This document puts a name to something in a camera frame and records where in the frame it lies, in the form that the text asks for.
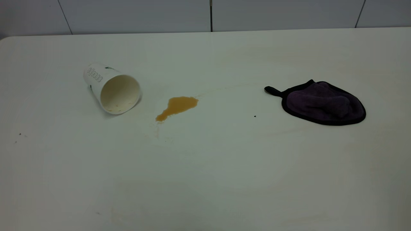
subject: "white table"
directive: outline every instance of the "white table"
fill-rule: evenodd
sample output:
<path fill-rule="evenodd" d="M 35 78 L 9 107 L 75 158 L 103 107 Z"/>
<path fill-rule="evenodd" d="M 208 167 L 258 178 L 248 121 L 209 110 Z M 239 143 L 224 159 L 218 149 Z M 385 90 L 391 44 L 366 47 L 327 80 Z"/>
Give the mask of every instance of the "white table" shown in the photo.
<path fill-rule="evenodd" d="M 0 41 L 2 231 L 398 231 L 411 227 L 411 28 L 10 37 Z M 104 113 L 92 62 L 135 76 Z M 287 114 L 310 79 L 356 125 Z M 168 99 L 198 106 L 157 124 Z"/>

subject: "printed text on cup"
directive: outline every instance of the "printed text on cup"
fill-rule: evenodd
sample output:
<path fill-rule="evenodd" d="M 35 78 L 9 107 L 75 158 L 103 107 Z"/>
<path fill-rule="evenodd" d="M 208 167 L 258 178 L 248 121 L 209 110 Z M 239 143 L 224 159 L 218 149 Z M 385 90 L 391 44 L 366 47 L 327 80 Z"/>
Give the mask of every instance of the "printed text on cup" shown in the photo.
<path fill-rule="evenodd" d="M 87 74 L 93 77 L 93 79 L 97 80 L 97 82 L 100 82 L 101 80 L 103 80 L 103 77 L 99 75 L 99 73 L 97 73 L 94 68 L 90 67 L 90 69 L 88 69 L 87 71 Z"/>

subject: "spilled liquid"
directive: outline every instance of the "spilled liquid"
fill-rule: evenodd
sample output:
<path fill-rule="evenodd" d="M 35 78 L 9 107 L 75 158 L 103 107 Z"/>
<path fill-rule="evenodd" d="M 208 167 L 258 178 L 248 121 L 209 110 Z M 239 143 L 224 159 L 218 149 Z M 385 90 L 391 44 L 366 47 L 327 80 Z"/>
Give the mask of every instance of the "spilled liquid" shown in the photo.
<path fill-rule="evenodd" d="M 194 97 L 174 97 L 169 99 L 169 105 L 166 110 L 156 117 L 156 121 L 162 122 L 167 119 L 170 115 L 179 114 L 181 112 L 187 111 L 188 109 L 197 106 L 199 100 Z"/>

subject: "black trim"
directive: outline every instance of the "black trim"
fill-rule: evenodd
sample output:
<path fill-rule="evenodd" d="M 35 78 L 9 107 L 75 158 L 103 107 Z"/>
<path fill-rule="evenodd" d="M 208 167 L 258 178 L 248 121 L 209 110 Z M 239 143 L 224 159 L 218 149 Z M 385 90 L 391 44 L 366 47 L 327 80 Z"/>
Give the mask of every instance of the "black trim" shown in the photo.
<path fill-rule="evenodd" d="M 353 120 L 345 120 L 345 121 L 325 121 L 325 120 L 317 120 L 317 119 L 313 119 L 313 118 L 311 118 L 311 117 L 308 117 L 308 116 L 306 116 L 306 115 L 301 115 L 301 114 L 296 113 L 296 112 L 292 111 L 291 109 L 289 109 L 288 106 L 287 106 L 287 97 L 288 97 L 288 95 L 289 95 L 291 92 L 293 92 L 293 91 L 306 89 L 307 87 L 309 87 L 309 86 L 310 86 L 311 84 L 313 84 L 313 83 L 315 83 L 314 80 L 310 80 L 310 81 L 308 81 L 308 82 L 306 82 L 306 83 L 304 83 L 304 84 L 301 84 L 301 85 L 298 85 L 298 86 L 289 88 L 289 89 L 287 89 L 287 90 L 285 90 L 285 91 L 283 91 L 283 92 L 280 92 L 279 90 L 277 90 L 277 89 L 275 89 L 275 88 L 272 88 L 272 87 L 270 87 L 270 86 L 267 86 L 267 87 L 265 87 L 264 89 L 266 90 L 267 93 L 269 93 L 269 94 L 271 94 L 271 95 L 274 95 L 274 96 L 279 96 L 279 97 L 282 98 L 281 105 L 282 105 L 282 108 L 284 109 L 284 111 L 286 111 L 288 114 L 290 114 L 290 115 L 292 115 L 292 116 L 301 118 L 301 119 L 303 119 L 303 120 L 308 120 L 308 121 L 311 121 L 311 122 L 314 122 L 314 123 L 318 123 L 318 124 L 322 124 L 322 125 L 343 126 L 343 125 L 356 124 L 356 123 L 359 123 L 359 122 L 361 122 L 361 121 L 363 121 L 363 120 L 365 119 L 367 113 L 365 112 L 364 105 L 363 105 L 363 104 L 361 103 L 361 101 L 360 101 L 357 97 L 355 97 L 355 96 L 354 96 L 354 97 L 355 97 L 356 99 L 358 99 L 358 101 L 360 102 L 361 106 L 363 107 L 364 114 L 363 114 L 361 117 L 359 117 L 359 118 L 357 118 L 357 119 L 353 119 Z M 333 85 L 331 85 L 331 84 L 329 84 L 329 83 L 327 83 L 327 82 L 320 81 L 320 82 L 318 82 L 318 83 L 326 83 L 326 84 L 328 84 L 328 85 L 330 86 L 330 88 L 332 88 L 332 89 L 334 89 L 334 90 L 336 90 L 336 91 L 339 91 L 339 92 L 342 92 L 342 93 L 346 93 L 346 94 L 350 94 L 350 93 L 344 91 L 343 89 L 340 89 L 340 88 L 338 88 L 338 87 L 336 87 L 336 86 L 333 86 Z"/>

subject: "stain on table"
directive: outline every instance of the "stain on table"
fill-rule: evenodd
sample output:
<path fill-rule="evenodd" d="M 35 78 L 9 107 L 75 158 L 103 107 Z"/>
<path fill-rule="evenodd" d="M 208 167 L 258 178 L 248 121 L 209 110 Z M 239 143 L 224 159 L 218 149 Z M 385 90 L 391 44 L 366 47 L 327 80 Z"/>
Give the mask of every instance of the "stain on table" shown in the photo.
<path fill-rule="evenodd" d="M 187 111 L 188 109 L 197 106 L 199 100 L 194 97 L 174 97 L 169 99 L 169 104 L 166 110 L 156 117 L 156 121 L 165 121 L 169 116 L 179 114 L 181 112 Z"/>

